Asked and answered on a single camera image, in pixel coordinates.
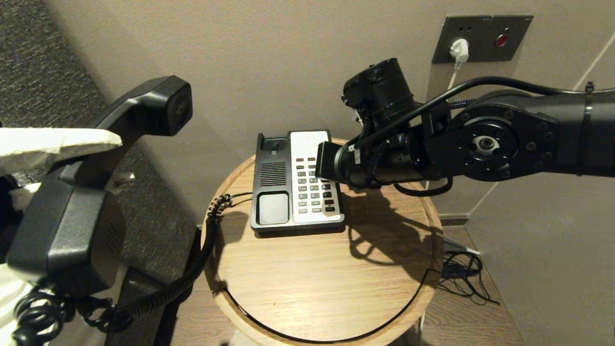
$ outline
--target wall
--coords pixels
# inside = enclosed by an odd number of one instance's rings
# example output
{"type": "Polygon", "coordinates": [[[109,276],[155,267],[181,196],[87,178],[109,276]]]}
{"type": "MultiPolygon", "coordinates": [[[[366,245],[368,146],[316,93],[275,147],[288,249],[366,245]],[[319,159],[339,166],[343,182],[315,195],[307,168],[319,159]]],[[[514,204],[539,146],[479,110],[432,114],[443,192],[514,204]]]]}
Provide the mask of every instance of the wall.
{"type": "MultiPolygon", "coordinates": [[[[165,74],[192,84],[189,126],[172,139],[144,142],[195,223],[220,182],[253,154],[257,133],[318,127],[335,137],[356,135],[339,95],[370,63],[397,57],[417,100],[443,91],[452,65],[432,66],[431,58],[447,15],[536,16],[512,62],[468,64],[458,81],[496,74],[571,87],[607,37],[606,14],[581,1],[47,4],[109,100],[165,74]]],[[[490,187],[461,177],[434,201],[441,214],[467,214],[490,187]]]]}
{"type": "MultiPolygon", "coordinates": [[[[614,87],[614,63],[611,43],[577,71],[580,89],[614,87]]],[[[611,178],[537,174],[500,183],[472,213],[468,232],[528,345],[613,344],[613,196],[611,178]]]]}

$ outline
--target black cord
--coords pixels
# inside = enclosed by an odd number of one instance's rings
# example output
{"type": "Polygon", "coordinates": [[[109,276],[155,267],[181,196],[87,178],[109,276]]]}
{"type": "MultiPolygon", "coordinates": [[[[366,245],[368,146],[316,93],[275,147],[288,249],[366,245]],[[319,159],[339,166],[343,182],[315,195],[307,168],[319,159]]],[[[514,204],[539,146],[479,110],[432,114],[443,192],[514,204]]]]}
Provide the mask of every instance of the black cord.
{"type": "Polygon", "coordinates": [[[453,177],[446,177],[446,184],[441,187],[432,189],[432,190],[411,190],[409,188],[405,188],[399,184],[393,184],[393,186],[397,189],[397,191],[403,193],[404,195],[414,196],[414,197],[431,197],[441,195],[444,192],[448,192],[448,190],[453,187],[453,177]]]}
{"type": "Polygon", "coordinates": [[[42,346],[60,334],[64,322],[73,320],[75,304],[68,296],[45,292],[35,286],[17,302],[13,316],[17,329],[12,337],[17,345],[42,346]]]}
{"type": "Polygon", "coordinates": [[[227,193],[215,198],[209,207],[207,220],[205,221],[205,244],[190,269],[181,278],[173,281],[160,291],[139,298],[135,302],[119,308],[117,312],[111,314],[108,323],[98,327],[98,329],[103,332],[123,331],[134,321],[175,300],[181,293],[192,286],[201,272],[203,272],[205,263],[212,253],[216,238],[216,227],[220,223],[222,211],[231,206],[233,198],[249,194],[251,192],[238,193],[236,195],[229,195],[227,193]]]}
{"type": "Polygon", "coordinates": [[[483,283],[483,261],[478,255],[464,251],[449,251],[447,254],[449,254],[449,257],[445,259],[442,264],[442,279],[438,284],[438,288],[461,297],[471,298],[473,296],[477,296],[482,299],[482,302],[473,301],[479,305],[484,305],[487,302],[500,305],[499,302],[491,299],[491,295],[483,283]],[[469,263],[465,264],[461,260],[458,260],[458,257],[467,257],[467,259],[469,259],[469,263]],[[480,291],[470,282],[469,277],[471,276],[478,276],[478,286],[480,291]],[[461,286],[457,280],[462,280],[463,283],[466,284],[469,291],[461,286]],[[453,291],[451,288],[445,286],[444,284],[446,282],[453,283],[457,291],[453,291]]]}
{"type": "Polygon", "coordinates": [[[13,339],[19,346],[39,346],[56,338],[64,322],[74,318],[77,310],[84,321],[101,332],[121,332],[141,317],[163,307],[175,300],[180,294],[192,286],[205,267],[215,244],[216,228],[220,223],[222,211],[232,206],[232,199],[249,195],[243,192],[235,195],[221,195],[214,199],[207,213],[205,221],[205,244],[194,263],[181,277],[170,283],[160,291],[137,299],[135,302],[123,307],[113,304],[110,298],[99,299],[85,297],[72,299],[53,291],[43,291],[35,287],[29,294],[19,300],[15,306],[14,316],[17,319],[17,329],[13,332],[13,339]],[[102,309],[102,314],[93,319],[95,311],[102,309]],[[44,334],[39,334],[52,327],[44,334]]]}
{"type": "Polygon", "coordinates": [[[370,165],[367,169],[367,174],[368,174],[367,178],[365,179],[363,183],[358,184],[358,185],[353,183],[350,179],[350,175],[352,173],[352,166],[354,165],[354,162],[353,161],[348,162],[348,165],[346,167],[346,176],[344,177],[346,179],[345,181],[346,185],[348,185],[348,187],[354,191],[369,187],[371,183],[374,181],[374,176],[376,175],[376,170],[378,169],[378,163],[380,162],[380,159],[388,150],[389,150],[389,143],[387,143],[386,141],[378,145],[378,148],[376,149],[375,154],[372,155],[371,157],[370,165]]]}
{"type": "MultiPolygon", "coordinates": [[[[365,145],[372,144],[376,141],[384,139],[385,137],[389,135],[390,131],[396,129],[399,125],[411,121],[412,119],[416,118],[420,114],[425,113],[427,110],[436,106],[440,102],[446,102],[447,99],[451,98],[452,96],[457,95],[458,93],[462,91],[466,91],[470,88],[473,88],[475,86],[481,86],[481,85],[507,86],[507,87],[513,87],[516,89],[533,92],[535,94],[541,94],[541,95],[585,94],[584,91],[556,89],[552,87],[540,86],[537,84],[531,84],[528,82],[519,81],[517,79],[506,78],[506,77],[490,76],[490,77],[474,78],[474,79],[470,79],[469,81],[465,81],[452,89],[445,91],[444,93],[436,96],[436,98],[426,102],[425,104],[421,105],[420,107],[411,111],[410,113],[404,116],[401,116],[397,118],[396,120],[390,122],[389,124],[382,127],[380,130],[376,131],[375,133],[369,135],[368,137],[362,140],[359,140],[357,143],[354,144],[354,149],[356,150],[356,149],[364,147],[365,145]]],[[[613,92],[613,91],[615,91],[615,89],[604,89],[604,90],[594,91],[593,93],[613,92]]],[[[349,145],[348,144],[344,145],[344,148],[346,150],[349,150],[348,149],[349,145]]]]}
{"type": "MultiPolygon", "coordinates": [[[[457,101],[450,101],[448,102],[448,107],[452,110],[456,110],[459,108],[465,108],[468,107],[470,105],[470,103],[476,101],[476,99],[465,99],[465,100],[457,100],[457,101]]],[[[421,102],[415,102],[415,106],[416,107],[420,107],[424,105],[424,103],[421,102]]]]}

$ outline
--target baseboard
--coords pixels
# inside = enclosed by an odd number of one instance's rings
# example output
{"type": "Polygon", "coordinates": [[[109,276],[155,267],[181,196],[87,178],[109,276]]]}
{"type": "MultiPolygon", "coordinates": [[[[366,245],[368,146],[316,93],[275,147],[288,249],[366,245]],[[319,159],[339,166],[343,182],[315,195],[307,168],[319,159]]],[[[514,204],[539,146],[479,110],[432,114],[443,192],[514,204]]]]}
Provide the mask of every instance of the baseboard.
{"type": "Polygon", "coordinates": [[[470,219],[470,214],[440,214],[443,226],[463,226],[470,219]]]}

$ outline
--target wall switch plate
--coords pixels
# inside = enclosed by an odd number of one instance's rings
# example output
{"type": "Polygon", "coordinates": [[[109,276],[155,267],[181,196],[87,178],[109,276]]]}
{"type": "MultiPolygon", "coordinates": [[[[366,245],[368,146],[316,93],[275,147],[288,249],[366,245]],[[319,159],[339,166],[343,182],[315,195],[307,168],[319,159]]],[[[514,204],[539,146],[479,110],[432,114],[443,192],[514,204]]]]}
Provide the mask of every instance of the wall switch plate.
{"type": "Polygon", "coordinates": [[[469,43],[468,62],[512,60],[533,18],[531,15],[447,17],[432,63],[454,63],[450,47],[461,38],[469,43]]]}
{"type": "Polygon", "coordinates": [[[478,46],[483,40],[489,22],[490,15],[463,15],[457,17],[447,17],[444,27],[440,33],[438,46],[435,48],[432,63],[454,63],[455,59],[451,56],[451,46],[458,39],[466,39],[469,43],[470,59],[477,54],[478,46]]]}
{"type": "Polygon", "coordinates": [[[521,40],[530,27],[532,15],[495,15],[485,34],[473,62],[507,62],[512,60],[521,40]]]}

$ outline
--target wooden table top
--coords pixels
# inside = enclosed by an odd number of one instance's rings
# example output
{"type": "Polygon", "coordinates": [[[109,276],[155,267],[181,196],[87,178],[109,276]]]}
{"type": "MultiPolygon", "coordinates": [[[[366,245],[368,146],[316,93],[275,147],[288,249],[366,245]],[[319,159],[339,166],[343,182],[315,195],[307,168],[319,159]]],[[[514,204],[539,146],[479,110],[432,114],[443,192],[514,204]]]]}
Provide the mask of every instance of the wooden table top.
{"type": "MultiPolygon", "coordinates": [[[[241,164],[216,196],[252,191],[254,161],[241,164]]],[[[386,345],[429,305],[443,257],[431,200],[392,186],[341,191],[341,233],[257,238],[249,195],[224,211],[205,274],[218,306],[251,339],[386,345]]]]}

